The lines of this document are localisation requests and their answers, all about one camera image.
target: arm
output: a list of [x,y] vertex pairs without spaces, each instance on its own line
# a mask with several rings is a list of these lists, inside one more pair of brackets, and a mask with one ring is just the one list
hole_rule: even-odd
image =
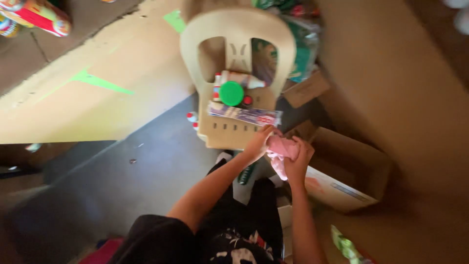
[[233,180],[242,170],[264,155],[267,150],[265,142],[273,131],[277,132],[276,128],[267,125],[256,132],[243,152],[196,183],[166,216],[181,220],[193,233],[196,233],[204,216],[213,208]]
[[308,195],[304,187],[306,169],[314,154],[313,147],[298,137],[293,139],[300,146],[295,162],[285,159],[285,172],[292,189],[293,206],[293,258],[299,264],[327,263],[318,241],[313,215],[310,211]]

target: cardboard box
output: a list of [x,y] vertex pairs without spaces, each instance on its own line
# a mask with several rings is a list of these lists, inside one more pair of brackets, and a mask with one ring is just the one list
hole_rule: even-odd
[[317,200],[346,213],[382,199],[392,167],[386,154],[334,131],[315,127],[309,120],[285,135],[299,136],[315,149],[305,186]]
[[294,108],[313,100],[325,93],[331,84],[324,77],[321,70],[315,70],[311,76],[301,83],[295,83],[288,80],[285,84],[283,96]]

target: chair backrest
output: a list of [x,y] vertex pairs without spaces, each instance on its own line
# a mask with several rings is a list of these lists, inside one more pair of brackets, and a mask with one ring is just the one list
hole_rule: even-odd
[[181,54],[200,93],[207,87],[199,63],[199,45],[206,39],[225,37],[226,69],[252,72],[251,39],[269,41],[277,48],[277,70],[270,85],[275,98],[291,72],[295,39],[288,26],[269,12],[246,7],[223,8],[194,17],[181,34]]

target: green bottle cap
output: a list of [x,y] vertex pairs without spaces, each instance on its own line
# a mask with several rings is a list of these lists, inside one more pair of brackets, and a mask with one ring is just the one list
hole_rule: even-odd
[[229,106],[237,106],[244,98],[244,90],[237,82],[225,82],[220,86],[220,100]]

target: hand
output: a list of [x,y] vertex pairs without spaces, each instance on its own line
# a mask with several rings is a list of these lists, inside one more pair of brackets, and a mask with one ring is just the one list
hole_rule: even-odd
[[254,163],[265,154],[267,150],[266,141],[272,132],[279,136],[282,135],[282,132],[275,126],[268,124],[258,130],[248,142],[242,154],[248,157],[250,164]]
[[283,161],[285,173],[287,174],[292,191],[294,189],[304,189],[306,170],[314,154],[314,148],[308,142],[296,136],[293,136],[293,140],[298,143],[298,147],[300,148],[298,158],[294,162],[289,158],[285,158]]

